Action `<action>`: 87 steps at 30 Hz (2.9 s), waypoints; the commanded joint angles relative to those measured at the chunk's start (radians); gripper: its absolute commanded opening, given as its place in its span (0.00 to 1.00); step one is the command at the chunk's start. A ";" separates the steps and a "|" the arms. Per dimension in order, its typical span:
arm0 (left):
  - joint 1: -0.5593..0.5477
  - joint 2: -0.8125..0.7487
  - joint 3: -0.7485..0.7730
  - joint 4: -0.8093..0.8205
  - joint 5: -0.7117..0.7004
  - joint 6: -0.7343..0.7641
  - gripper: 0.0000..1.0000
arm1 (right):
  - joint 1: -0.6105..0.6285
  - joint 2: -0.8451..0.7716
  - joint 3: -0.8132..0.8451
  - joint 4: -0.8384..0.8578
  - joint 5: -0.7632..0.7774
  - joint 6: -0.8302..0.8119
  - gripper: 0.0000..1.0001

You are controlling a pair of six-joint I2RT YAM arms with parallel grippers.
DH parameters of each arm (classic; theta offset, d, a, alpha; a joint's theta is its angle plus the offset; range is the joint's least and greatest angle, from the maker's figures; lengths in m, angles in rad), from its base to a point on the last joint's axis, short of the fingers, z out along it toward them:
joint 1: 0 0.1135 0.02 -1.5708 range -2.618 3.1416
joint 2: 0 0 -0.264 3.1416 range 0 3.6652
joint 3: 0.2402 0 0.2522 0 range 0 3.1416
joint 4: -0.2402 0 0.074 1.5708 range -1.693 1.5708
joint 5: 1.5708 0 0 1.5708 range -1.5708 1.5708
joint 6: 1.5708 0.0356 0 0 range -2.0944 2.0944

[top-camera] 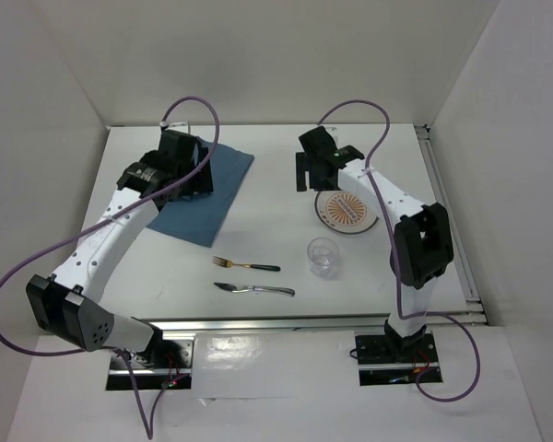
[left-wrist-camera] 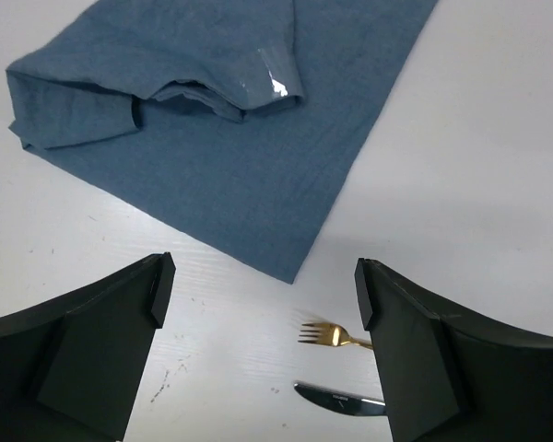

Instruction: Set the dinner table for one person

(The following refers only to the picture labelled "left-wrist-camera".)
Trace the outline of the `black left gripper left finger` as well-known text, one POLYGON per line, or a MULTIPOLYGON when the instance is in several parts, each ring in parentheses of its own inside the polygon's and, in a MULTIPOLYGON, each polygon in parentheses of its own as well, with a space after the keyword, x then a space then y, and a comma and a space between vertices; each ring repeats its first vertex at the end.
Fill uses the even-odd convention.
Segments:
POLYGON ((176 267, 151 254, 0 318, 0 441, 121 441, 176 267))

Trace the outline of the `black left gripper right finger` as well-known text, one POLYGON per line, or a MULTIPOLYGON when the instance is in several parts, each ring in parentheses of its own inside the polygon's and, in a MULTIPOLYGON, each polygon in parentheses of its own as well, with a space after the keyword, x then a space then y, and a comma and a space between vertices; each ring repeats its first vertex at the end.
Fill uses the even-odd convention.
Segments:
POLYGON ((553 441, 553 337, 359 259, 355 284, 396 441, 553 441))

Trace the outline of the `silver table knife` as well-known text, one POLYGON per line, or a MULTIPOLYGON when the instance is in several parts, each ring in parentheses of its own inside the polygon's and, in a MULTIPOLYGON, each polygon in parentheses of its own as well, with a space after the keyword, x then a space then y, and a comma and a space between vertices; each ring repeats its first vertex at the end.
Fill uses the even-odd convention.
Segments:
POLYGON ((306 401, 330 412, 354 417, 387 415, 386 405, 381 400, 301 381, 295 382, 293 389, 306 401))

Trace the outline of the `gold fork dark handle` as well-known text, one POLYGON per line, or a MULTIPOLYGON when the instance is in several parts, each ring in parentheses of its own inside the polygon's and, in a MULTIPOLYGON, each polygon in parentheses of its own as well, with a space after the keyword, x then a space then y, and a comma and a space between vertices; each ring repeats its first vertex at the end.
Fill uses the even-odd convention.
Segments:
POLYGON ((356 345, 369 350, 373 349, 370 342, 351 336, 344 327, 332 322, 309 322, 302 324, 298 342, 329 347, 356 345))

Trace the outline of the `blue cloth placemat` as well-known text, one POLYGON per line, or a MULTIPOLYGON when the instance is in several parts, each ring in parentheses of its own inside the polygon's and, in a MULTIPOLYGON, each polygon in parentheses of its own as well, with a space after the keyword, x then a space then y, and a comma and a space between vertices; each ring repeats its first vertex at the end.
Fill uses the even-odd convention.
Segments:
POLYGON ((434 7, 99 1, 7 68, 11 130, 292 283, 434 7))

